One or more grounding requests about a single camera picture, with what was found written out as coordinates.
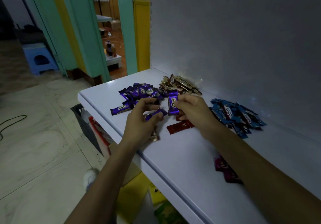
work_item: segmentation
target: yellow wall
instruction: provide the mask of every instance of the yellow wall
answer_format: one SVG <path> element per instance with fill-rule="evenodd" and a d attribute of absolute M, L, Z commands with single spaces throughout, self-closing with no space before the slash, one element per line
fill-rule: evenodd
<path fill-rule="evenodd" d="M 150 68 L 149 0 L 134 0 L 134 22 L 138 72 Z"/>
<path fill-rule="evenodd" d="M 58 12 L 59 12 L 64 30 L 66 32 L 67 38 L 69 40 L 71 49 L 74 53 L 77 65 L 83 72 L 87 73 L 86 66 L 83 62 L 83 58 L 80 53 L 79 45 L 78 45 L 78 42 L 77 42 L 77 39 L 76 39 L 76 36 L 74 33 L 74 29 L 73 29 L 73 26 L 70 22 L 70 17 L 69 17 L 65 2 L 64 2 L 64 0 L 54 0 L 54 1 L 56 4 L 56 7 L 58 9 Z"/>

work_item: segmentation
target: black cable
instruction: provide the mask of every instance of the black cable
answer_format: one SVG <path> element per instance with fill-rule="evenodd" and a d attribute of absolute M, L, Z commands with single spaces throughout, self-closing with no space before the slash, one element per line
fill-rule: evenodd
<path fill-rule="evenodd" d="M 17 117 L 24 117 L 24 118 L 22 118 L 22 119 L 20 119 L 19 121 L 16 121 L 16 122 L 14 122 L 14 123 L 6 126 L 4 129 L 2 129 L 2 130 L 0 131 L 0 141 L 3 140 L 3 135 L 2 135 L 2 131 L 3 131 L 3 130 L 5 130 L 6 128 L 10 127 L 11 125 L 14 125 L 14 124 L 17 123 L 17 122 L 22 121 L 23 119 L 25 119 L 25 118 L 27 117 L 27 115 L 21 115 L 21 116 L 17 116 Z M 15 119 L 15 118 L 17 118 L 17 117 L 13 117 L 13 118 L 10 118 L 10 119 L 8 119 L 8 120 L 5 120 L 4 122 L 0 123 L 0 126 L 1 126 L 2 124 L 4 124 L 5 122 L 10 121 L 10 120 L 12 120 L 12 119 Z"/>

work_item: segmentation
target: white shelf back panel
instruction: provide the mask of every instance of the white shelf back panel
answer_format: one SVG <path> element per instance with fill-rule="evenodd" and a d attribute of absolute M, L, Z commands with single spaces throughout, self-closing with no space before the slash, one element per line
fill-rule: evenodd
<path fill-rule="evenodd" d="M 321 142 L 321 0 L 151 0 L 151 67 Z"/>

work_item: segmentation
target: blue plastic stool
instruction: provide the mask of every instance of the blue plastic stool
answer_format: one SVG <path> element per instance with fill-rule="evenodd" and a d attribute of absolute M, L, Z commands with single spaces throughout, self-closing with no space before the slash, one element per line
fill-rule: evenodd
<path fill-rule="evenodd" d="M 56 61 L 43 43 L 23 45 L 22 49 L 33 74 L 40 75 L 40 72 L 45 70 L 59 69 Z"/>

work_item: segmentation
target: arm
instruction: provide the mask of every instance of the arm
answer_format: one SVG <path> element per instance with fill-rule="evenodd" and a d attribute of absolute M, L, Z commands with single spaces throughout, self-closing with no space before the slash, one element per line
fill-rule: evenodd
<path fill-rule="evenodd" d="M 180 95 L 176 107 L 210 141 L 244 182 L 272 223 L 319 223 L 321 201 L 277 169 L 212 115 L 202 97 Z"/>
<path fill-rule="evenodd" d="M 106 224 L 112 217 L 114 203 L 138 148 L 147 141 L 162 113 L 145 121 L 143 112 L 157 110 L 159 106 L 149 105 L 155 98 L 141 99 L 127 117 L 122 141 L 110 156 L 90 189 L 85 193 L 65 224 Z"/>

